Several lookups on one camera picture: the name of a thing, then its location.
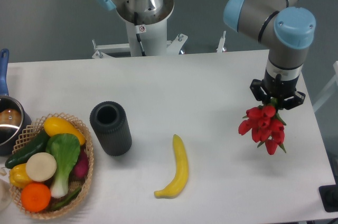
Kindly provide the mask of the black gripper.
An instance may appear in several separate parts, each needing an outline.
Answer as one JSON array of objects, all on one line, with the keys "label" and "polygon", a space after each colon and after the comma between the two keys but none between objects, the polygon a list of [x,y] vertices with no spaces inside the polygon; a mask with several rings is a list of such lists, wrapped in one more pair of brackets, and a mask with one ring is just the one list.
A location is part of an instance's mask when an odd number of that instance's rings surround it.
[{"label": "black gripper", "polygon": [[292,80],[283,80],[280,74],[272,76],[265,71],[264,79],[253,79],[250,90],[257,101],[270,103],[270,97],[278,98],[279,110],[291,110],[304,103],[306,94],[296,91],[299,76]]}]

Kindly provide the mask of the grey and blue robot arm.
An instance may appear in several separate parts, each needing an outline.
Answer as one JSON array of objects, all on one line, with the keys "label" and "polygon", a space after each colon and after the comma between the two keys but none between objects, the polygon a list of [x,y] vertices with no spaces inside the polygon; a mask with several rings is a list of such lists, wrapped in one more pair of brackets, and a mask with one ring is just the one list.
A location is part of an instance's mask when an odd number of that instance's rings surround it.
[{"label": "grey and blue robot arm", "polygon": [[[130,53],[134,57],[179,52],[178,42],[167,40],[167,19],[173,0],[96,0],[108,11],[116,10],[126,24]],[[265,75],[250,89],[257,101],[276,109],[293,109],[305,94],[296,84],[313,42],[316,20],[298,0],[229,0],[223,11],[225,24],[269,49]]]}]

